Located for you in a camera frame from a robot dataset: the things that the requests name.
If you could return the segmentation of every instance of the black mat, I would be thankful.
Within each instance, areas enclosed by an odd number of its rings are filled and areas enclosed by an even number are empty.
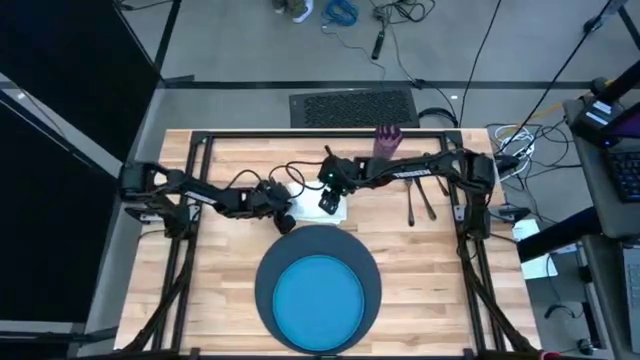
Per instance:
[[[327,351],[309,351],[293,344],[280,331],[273,315],[273,291],[280,275],[293,262],[310,255],[332,256],[345,263],[360,280],[364,292],[360,325],[346,342]],[[271,335],[295,351],[313,355],[337,354],[357,344],[378,316],[382,296],[380,272],[367,248],[348,232],[325,225],[304,226],[276,241],[260,262],[255,284],[258,313]]]
[[[291,95],[289,109],[292,128],[420,127],[410,89]]]

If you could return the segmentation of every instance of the shoe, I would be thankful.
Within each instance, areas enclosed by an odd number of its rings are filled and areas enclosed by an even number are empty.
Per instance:
[[[313,0],[287,0],[287,5],[296,24],[305,21],[313,11]]]
[[[284,7],[286,4],[286,0],[271,0],[271,5],[273,5],[276,14],[284,14]]]

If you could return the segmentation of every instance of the gray floor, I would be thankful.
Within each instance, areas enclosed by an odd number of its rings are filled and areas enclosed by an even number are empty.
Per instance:
[[[151,2],[154,0],[129,0],[133,5]],[[330,25],[327,31],[337,31],[350,46],[362,46],[369,52],[379,24],[369,15],[371,4],[368,1],[353,2],[360,7],[358,23],[350,28]],[[475,80],[550,80],[579,40],[584,21],[595,15],[605,2],[504,1],[478,63]],[[316,7],[323,7],[323,3],[316,1]],[[496,0],[439,0],[424,22],[396,26],[402,61],[407,70],[428,80],[466,80],[495,4]],[[169,9],[170,4],[166,4],[125,13],[151,58],[155,57]],[[631,1],[628,10],[640,23],[640,4]],[[380,69],[371,65],[365,54],[345,49],[338,39],[323,34],[322,23],[320,11],[315,11],[305,23],[294,25],[286,16],[273,13],[268,0],[183,0],[162,74],[165,77],[193,74],[201,81],[381,78]],[[561,79],[613,78],[636,61],[639,54],[622,21],[614,17],[590,36]],[[386,80],[404,79],[390,36],[387,36],[379,63],[386,69]],[[160,90],[148,114],[137,158],[155,160],[164,130],[169,128],[288,128],[288,96],[310,92],[313,91]],[[460,113],[463,89],[444,92],[448,97],[458,96],[452,102]],[[540,109],[575,98],[582,92],[553,90]],[[471,90],[466,101],[464,127],[522,121],[541,93],[541,90]],[[442,97],[433,90],[414,90],[413,95],[418,110],[430,106],[446,107]],[[625,102],[634,103],[639,99],[640,92],[633,91]],[[561,116],[561,112],[555,112],[536,123],[554,124]],[[442,119],[425,118],[421,120],[421,126],[441,128],[448,124]],[[534,158],[543,163],[554,161],[563,150],[563,145],[547,141],[540,141],[536,146]],[[571,146],[563,163],[575,164],[577,161]],[[591,205],[580,169],[541,175],[530,181],[530,188],[540,212],[551,219],[561,220]],[[506,192],[510,202],[530,206],[525,194],[509,188]],[[127,264],[121,259],[122,254],[131,259],[130,252],[131,246],[124,240],[112,244],[98,290],[98,294],[110,296],[96,304],[90,327],[117,325],[118,310],[128,284]],[[563,301],[574,308],[581,287],[577,275],[571,271],[574,268],[571,256],[560,257],[558,261],[568,270],[561,271],[562,276],[554,281],[563,289]],[[532,281],[528,286],[544,348],[573,349],[576,341],[586,336],[584,319],[568,319],[560,313],[551,319],[543,319],[542,314],[549,304],[556,302],[550,295],[550,283],[544,279]]]

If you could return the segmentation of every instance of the white paper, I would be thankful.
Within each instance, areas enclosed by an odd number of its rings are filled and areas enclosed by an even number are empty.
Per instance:
[[[319,181],[310,181],[305,184],[313,188],[317,188],[322,185]],[[295,196],[300,193],[302,186],[293,182],[287,184],[287,188],[289,189],[289,193]],[[323,191],[324,190],[305,189],[302,195],[292,200],[293,204],[291,209],[289,209],[288,214],[293,216],[296,220],[311,221],[321,224],[338,225],[341,221],[346,220],[347,199],[343,196],[340,199],[340,204],[338,205],[336,213],[329,215],[318,206]]]
[[[539,232],[540,229],[534,219],[520,220],[513,227],[513,238],[516,241],[520,241]],[[548,258],[549,254],[545,254],[523,263],[521,266],[525,280],[558,275],[553,259],[548,260],[549,271],[547,272]]]

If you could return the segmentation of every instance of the wooden tabletop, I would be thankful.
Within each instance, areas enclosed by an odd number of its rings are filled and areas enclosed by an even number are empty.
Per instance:
[[[465,148],[492,153],[486,130],[460,131]],[[191,130],[167,131],[160,163],[184,170],[190,136]],[[266,177],[273,167],[288,161],[322,161],[326,156],[324,145],[329,145],[341,157],[371,156],[373,140],[216,138],[208,180],[217,186],[226,186],[243,169],[252,169]],[[439,150],[436,140],[404,139],[395,157]],[[199,174],[201,158],[202,153],[197,157],[195,176]],[[318,166],[298,168],[308,181],[316,180]],[[274,176],[279,181],[290,182],[284,171]],[[247,174],[235,185],[255,183]],[[438,218],[429,219],[414,186],[411,194],[414,227],[407,225],[407,194],[402,181],[376,190],[363,189],[347,197],[348,218],[339,227],[353,233],[373,254],[382,277],[382,305],[368,334],[345,354],[461,355],[462,348],[474,348],[462,269],[456,255],[450,199],[442,194],[435,178],[423,178],[422,183]],[[492,205],[502,203],[504,195],[498,184]],[[159,228],[160,225],[146,226],[143,232]],[[493,223],[492,232],[511,237],[510,227],[505,224]],[[270,220],[231,220],[210,207],[203,209],[183,353],[199,347],[204,354],[295,354],[269,335],[254,302],[258,264],[279,237]],[[170,240],[161,233],[140,240],[116,348],[131,341],[155,310],[169,244]],[[498,238],[488,239],[485,244],[498,304],[516,328],[539,347],[515,245]],[[168,317],[167,334],[173,328],[173,311]],[[483,306],[481,312],[485,338],[491,347],[488,315]],[[167,335],[165,347],[169,347],[169,342]]]

